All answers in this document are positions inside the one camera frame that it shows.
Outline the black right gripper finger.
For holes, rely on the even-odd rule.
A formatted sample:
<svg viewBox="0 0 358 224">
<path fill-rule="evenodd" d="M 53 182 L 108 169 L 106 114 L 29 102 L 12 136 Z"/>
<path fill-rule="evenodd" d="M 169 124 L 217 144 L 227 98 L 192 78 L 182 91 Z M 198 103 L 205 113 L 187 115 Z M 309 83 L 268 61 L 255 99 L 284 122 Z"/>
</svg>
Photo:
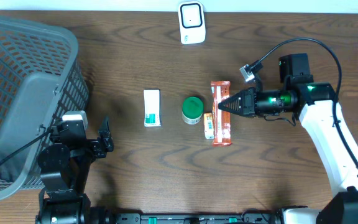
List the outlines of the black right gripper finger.
<svg viewBox="0 0 358 224">
<path fill-rule="evenodd" d="M 241 114 L 241 109 L 237 105 L 218 104 L 218 109 L 232 114 Z"/>
<path fill-rule="evenodd" d="M 241 93 L 238 92 L 236 94 L 233 94 L 231 96 L 225 95 L 221 98 L 221 101 L 218 103 L 218 105 L 222 106 L 240 106 L 241 105 Z"/>
</svg>

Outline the red Top chocolate bar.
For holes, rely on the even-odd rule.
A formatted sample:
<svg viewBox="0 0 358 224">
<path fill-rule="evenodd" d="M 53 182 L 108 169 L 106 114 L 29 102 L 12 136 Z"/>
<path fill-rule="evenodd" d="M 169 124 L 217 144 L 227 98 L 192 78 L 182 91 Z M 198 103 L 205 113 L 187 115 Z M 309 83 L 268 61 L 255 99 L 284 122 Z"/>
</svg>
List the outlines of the red Top chocolate bar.
<svg viewBox="0 0 358 224">
<path fill-rule="evenodd" d="M 230 146 L 231 141 L 231 115 L 227 111 L 220 110 L 218 104 L 229 98 L 230 81 L 212 81 L 213 94 L 213 146 Z"/>
</svg>

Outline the orange small box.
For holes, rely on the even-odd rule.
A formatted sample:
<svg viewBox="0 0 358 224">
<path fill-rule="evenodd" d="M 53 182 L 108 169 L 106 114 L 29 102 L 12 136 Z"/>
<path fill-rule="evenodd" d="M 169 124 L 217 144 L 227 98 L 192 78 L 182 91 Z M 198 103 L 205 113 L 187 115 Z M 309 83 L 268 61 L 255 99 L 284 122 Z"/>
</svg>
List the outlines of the orange small box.
<svg viewBox="0 0 358 224">
<path fill-rule="evenodd" d="M 213 114 L 205 113 L 203 115 L 204 121 L 204 136 L 206 139 L 214 139 L 214 124 L 213 124 Z"/>
</svg>

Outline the green lid jar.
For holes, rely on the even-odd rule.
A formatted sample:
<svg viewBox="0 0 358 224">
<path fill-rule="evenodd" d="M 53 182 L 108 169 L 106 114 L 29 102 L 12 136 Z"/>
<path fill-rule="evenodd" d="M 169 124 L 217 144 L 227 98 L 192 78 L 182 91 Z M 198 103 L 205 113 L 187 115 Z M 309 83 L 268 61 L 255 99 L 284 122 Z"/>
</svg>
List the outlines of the green lid jar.
<svg viewBox="0 0 358 224">
<path fill-rule="evenodd" d="M 181 107 L 183 121 L 186 124 L 199 123 L 203 110 L 204 105 L 201 99 L 195 96 L 186 98 Z"/>
</svg>

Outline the white Panadol box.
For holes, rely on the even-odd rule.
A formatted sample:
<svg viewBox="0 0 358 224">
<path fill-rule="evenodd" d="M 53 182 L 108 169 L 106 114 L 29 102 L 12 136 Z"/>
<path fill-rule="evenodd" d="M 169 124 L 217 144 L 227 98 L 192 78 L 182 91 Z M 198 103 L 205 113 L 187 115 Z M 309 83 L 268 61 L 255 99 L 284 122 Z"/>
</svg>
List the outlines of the white Panadol box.
<svg viewBox="0 0 358 224">
<path fill-rule="evenodd" d="M 144 90 L 144 126 L 161 126 L 160 90 Z"/>
</svg>

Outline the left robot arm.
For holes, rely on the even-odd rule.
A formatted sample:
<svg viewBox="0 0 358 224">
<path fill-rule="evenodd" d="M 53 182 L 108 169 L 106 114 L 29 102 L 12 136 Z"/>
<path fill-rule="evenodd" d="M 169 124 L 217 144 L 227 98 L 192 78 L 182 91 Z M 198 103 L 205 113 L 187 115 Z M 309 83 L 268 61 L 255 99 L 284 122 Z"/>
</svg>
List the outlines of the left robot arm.
<svg viewBox="0 0 358 224">
<path fill-rule="evenodd" d="M 88 139 L 82 121 L 59 121 L 51 127 L 52 145 L 44 149 L 37 162 L 44 189 L 39 193 L 40 210 L 36 223 L 115 223 L 105 207 L 92 207 L 85 194 L 91 164 L 114 150 L 105 117 L 97 139 Z"/>
</svg>

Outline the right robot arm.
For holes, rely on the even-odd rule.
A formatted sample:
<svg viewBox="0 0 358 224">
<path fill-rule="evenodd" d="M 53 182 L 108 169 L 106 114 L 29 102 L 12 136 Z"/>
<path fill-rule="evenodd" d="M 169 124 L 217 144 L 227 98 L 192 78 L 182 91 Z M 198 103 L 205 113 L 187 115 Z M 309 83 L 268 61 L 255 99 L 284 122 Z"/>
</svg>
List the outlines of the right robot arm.
<svg viewBox="0 0 358 224">
<path fill-rule="evenodd" d="M 279 59 L 281 90 L 263 90 L 261 81 L 218 101 L 219 111 L 274 121 L 291 113 L 312 139 L 328 175 L 333 199 L 322 209 L 278 209 L 267 223 L 358 223 L 358 145 L 334 100 L 329 83 L 316 83 L 307 54 Z"/>
</svg>

